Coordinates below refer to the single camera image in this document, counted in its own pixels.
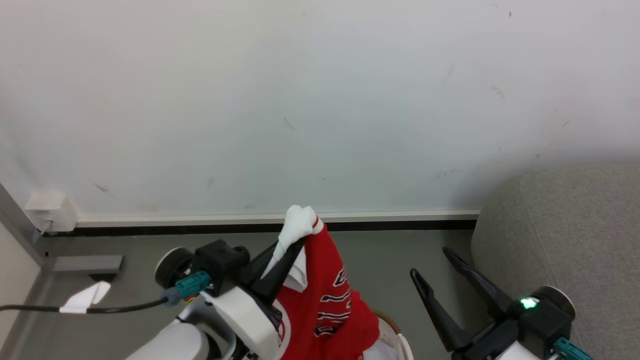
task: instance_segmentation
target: electrical outlet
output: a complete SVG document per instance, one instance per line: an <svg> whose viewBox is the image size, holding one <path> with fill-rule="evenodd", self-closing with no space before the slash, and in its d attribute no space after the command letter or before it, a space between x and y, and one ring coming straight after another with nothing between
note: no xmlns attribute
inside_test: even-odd
<svg viewBox="0 0 640 360"><path fill-rule="evenodd" d="M72 231L78 218L71 200L58 192L32 193L24 211L40 231Z"/></svg>

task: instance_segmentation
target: gray fabric cushion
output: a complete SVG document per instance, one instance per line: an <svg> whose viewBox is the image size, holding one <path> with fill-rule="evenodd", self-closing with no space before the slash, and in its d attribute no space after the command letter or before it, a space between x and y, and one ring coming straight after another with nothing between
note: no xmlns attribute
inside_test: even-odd
<svg viewBox="0 0 640 360"><path fill-rule="evenodd" d="M506 183L483 208L474 261L512 297L559 288L572 341L598 360L640 357L640 164L558 167Z"/></svg>

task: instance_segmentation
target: jersey lettering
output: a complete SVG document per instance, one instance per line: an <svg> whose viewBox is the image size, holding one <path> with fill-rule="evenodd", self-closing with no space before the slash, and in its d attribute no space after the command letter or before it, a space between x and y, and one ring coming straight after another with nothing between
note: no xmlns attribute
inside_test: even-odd
<svg viewBox="0 0 640 360"><path fill-rule="evenodd" d="M345 301L351 295L351 289L347 290L341 296L331 296L331 295L323 295L320 298L320 302L341 302Z"/></svg>
<svg viewBox="0 0 640 360"><path fill-rule="evenodd" d="M317 326L314 335L319 338L322 335L333 335L338 329L331 326Z"/></svg>
<svg viewBox="0 0 640 360"><path fill-rule="evenodd" d="M330 319L330 320L346 320L351 315L351 311L344 314L330 314L330 313L318 313L318 320Z"/></svg>
<svg viewBox="0 0 640 360"><path fill-rule="evenodd" d="M342 268L342 270L340 270L340 272L338 273L338 276L335 277L333 287L337 288L338 286L343 285L345 282L347 282L347 273L344 271L344 268Z"/></svg>

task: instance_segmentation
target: red jersey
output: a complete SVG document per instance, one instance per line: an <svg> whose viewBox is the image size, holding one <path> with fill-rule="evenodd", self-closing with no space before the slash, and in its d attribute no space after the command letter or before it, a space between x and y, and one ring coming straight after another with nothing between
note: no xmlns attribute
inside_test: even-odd
<svg viewBox="0 0 640 360"><path fill-rule="evenodd" d="M282 346L274 360L358 360L378 339L378 318L351 290L338 250L320 219L307 238L303 292L282 287Z"/></svg>

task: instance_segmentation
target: teal connector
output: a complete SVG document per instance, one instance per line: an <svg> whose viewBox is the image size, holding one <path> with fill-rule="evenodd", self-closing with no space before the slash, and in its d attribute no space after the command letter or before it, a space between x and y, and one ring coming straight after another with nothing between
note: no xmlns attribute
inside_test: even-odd
<svg viewBox="0 0 640 360"><path fill-rule="evenodd" d="M556 341L554 350L558 358L562 360L595 360L565 338L559 338L558 341Z"/></svg>
<svg viewBox="0 0 640 360"><path fill-rule="evenodd" d="M180 293L180 297L186 300L205 290L209 286L209 283L211 283L209 274L204 271L199 271L176 282L175 289Z"/></svg>

